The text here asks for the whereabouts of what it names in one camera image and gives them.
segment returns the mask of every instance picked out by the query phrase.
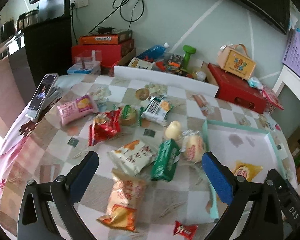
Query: smartphone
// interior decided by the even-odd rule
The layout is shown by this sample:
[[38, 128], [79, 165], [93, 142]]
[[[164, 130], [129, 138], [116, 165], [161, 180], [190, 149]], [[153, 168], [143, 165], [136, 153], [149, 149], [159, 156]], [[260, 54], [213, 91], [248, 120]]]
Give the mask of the smartphone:
[[39, 87], [34, 93], [28, 111], [26, 113], [26, 116], [29, 117], [31, 120], [35, 120], [39, 117], [43, 103], [53, 91], [53, 87], [58, 77], [58, 74], [46, 74], [42, 79]]

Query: wall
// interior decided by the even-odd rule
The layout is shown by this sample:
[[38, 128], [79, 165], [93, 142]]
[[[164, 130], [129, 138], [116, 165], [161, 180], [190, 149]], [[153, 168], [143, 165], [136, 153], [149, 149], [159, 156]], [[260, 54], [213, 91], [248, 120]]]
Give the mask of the wall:
[[[10, 17], [16, 20], [18, 15], [28, 8], [36, 7], [29, 5], [28, 1], [10, 0], [2, 10], [2, 20], [9, 20]], [[131, 0], [123, 8], [122, 12], [126, 18], [131, 17], [131, 10], [136, 1]], [[215, 62], [221, 46], [243, 43], [250, 56], [257, 62], [255, 75], [270, 87], [275, 84], [282, 69], [281, 58], [286, 36], [274, 30], [255, 14], [229, 0], [144, 1], [146, 8], [143, 17], [131, 24], [139, 51], [165, 42], [172, 48], [193, 25], [197, 25], [179, 46], [174, 47], [175, 53], [182, 55], [182, 46], [188, 44], [197, 48], [197, 53], [192, 56], [197, 61], [192, 62]], [[77, 37], [88, 33], [94, 25], [112, 12], [112, 3], [113, 0], [89, 0], [89, 6], [76, 9], [74, 28]], [[140, 10], [138, 4], [134, 15], [138, 15]], [[129, 23], [122, 20], [119, 12], [116, 12], [102, 26], [124, 29], [128, 28]], [[300, 102], [288, 88], [282, 90], [280, 100], [285, 110], [274, 113], [274, 117], [282, 126], [285, 135], [289, 136], [300, 125]]]

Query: pink snack package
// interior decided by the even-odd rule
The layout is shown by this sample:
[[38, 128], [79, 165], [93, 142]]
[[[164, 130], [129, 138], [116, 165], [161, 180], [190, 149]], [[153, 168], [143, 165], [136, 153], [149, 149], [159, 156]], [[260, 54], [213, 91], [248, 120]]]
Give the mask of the pink snack package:
[[89, 95], [77, 98], [72, 102], [57, 106], [61, 116], [61, 125], [65, 126], [67, 123], [77, 120], [91, 113], [98, 113], [99, 109], [96, 103]]

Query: green dumbbell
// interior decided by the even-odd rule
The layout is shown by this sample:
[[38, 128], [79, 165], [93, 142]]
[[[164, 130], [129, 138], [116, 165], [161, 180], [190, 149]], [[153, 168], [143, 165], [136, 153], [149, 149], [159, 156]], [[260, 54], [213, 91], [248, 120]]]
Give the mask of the green dumbbell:
[[187, 69], [188, 64], [189, 64], [189, 60], [190, 60], [190, 56], [192, 54], [196, 53], [197, 50], [194, 47], [184, 45], [183, 46], [183, 51], [186, 53], [185, 57], [183, 58], [183, 68]]

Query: tray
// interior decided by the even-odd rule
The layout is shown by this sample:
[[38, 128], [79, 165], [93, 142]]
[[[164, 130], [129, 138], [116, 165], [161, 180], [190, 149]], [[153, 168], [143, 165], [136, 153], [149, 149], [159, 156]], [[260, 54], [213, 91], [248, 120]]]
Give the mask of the tray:
[[[268, 171], [273, 168], [286, 179], [280, 155], [270, 132], [215, 120], [206, 120], [202, 130], [207, 151], [211, 151], [220, 163], [231, 171], [238, 160], [263, 166], [263, 170], [252, 182], [263, 183]], [[217, 195], [212, 184], [210, 189], [212, 193], [210, 218], [218, 219]]]

